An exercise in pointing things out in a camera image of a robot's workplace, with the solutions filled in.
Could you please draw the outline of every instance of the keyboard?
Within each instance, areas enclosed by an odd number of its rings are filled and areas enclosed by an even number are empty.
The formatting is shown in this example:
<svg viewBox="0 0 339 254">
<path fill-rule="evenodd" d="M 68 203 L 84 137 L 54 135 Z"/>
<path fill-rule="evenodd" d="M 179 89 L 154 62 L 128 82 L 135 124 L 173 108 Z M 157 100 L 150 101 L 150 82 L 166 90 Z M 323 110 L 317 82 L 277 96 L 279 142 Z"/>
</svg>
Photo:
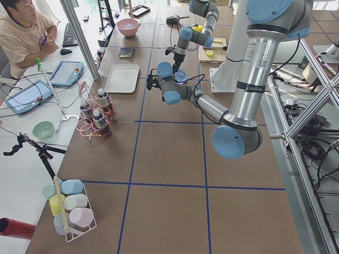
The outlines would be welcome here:
<svg viewBox="0 0 339 254">
<path fill-rule="evenodd" d="M 64 33 L 63 48 L 77 46 L 78 41 L 75 38 L 73 28 L 67 23 Z"/>
</svg>

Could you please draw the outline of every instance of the bottle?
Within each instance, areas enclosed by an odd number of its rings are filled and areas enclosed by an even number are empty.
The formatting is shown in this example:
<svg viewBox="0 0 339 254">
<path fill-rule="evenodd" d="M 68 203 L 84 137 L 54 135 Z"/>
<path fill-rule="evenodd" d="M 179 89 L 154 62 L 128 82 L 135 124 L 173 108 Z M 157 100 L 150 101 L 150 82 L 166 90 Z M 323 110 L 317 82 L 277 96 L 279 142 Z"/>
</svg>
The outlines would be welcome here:
<svg viewBox="0 0 339 254">
<path fill-rule="evenodd" d="M 91 123 L 93 120 L 93 112 L 90 105 L 87 102 L 83 102 L 82 105 L 80 105 L 80 111 L 81 115 L 86 118 L 86 122 Z"/>
<path fill-rule="evenodd" d="M 105 137 L 111 135 L 111 129 L 106 122 L 105 116 L 99 110 L 93 111 L 93 122 L 101 135 Z"/>
<path fill-rule="evenodd" d="M 113 105 L 111 103 L 110 97 L 104 89 L 99 88 L 97 91 L 97 96 L 100 104 L 104 107 L 105 112 L 113 110 Z"/>
</svg>

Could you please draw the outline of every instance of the white tray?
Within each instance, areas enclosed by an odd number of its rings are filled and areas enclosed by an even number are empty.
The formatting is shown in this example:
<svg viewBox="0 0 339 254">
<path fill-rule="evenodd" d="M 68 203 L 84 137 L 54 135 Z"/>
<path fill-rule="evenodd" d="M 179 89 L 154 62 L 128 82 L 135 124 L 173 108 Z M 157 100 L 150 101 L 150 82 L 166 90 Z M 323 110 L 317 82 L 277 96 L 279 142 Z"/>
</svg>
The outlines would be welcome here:
<svg viewBox="0 0 339 254">
<path fill-rule="evenodd" d="M 108 93 L 133 93 L 136 89 L 139 65 L 112 65 L 105 91 Z"/>
</svg>

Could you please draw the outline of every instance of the black computer mouse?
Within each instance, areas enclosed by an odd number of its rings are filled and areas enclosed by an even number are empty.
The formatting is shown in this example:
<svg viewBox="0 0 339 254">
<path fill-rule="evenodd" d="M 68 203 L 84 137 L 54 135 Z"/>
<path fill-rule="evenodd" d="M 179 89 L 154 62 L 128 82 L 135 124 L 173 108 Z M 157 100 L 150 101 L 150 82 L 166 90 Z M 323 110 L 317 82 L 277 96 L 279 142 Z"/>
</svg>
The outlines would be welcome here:
<svg viewBox="0 0 339 254">
<path fill-rule="evenodd" d="M 70 48 L 63 48 L 63 49 L 60 50 L 61 55 L 67 55 L 67 54 L 70 54 L 70 53 L 72 53 L 72 49 L 70 49 Z"/>
</svg>

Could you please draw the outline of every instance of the red cup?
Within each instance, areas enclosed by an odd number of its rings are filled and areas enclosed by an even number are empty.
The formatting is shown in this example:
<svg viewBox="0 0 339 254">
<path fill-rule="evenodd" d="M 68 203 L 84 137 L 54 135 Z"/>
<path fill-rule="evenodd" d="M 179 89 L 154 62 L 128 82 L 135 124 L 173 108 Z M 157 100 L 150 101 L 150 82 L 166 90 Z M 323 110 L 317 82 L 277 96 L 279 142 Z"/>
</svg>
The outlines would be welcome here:
<svg viewBox="0 0 339 254">
<path fill-rule="evenodd" d="M 8 218 L 0 219 L 0 235 L 31 240 L 37 226 Z"/>
</svg>

